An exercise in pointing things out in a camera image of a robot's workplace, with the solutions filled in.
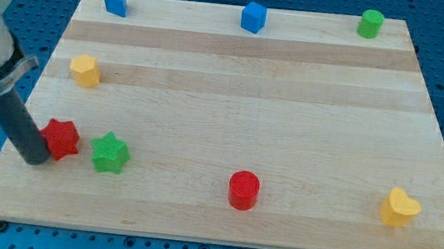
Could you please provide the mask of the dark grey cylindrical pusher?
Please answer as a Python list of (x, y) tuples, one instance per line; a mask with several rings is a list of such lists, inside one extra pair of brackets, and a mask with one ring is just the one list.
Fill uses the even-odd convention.
[(40, 165), (51, 156), (45, 139), (15, 88), (0, 96), (0, 126), (28, 165)]

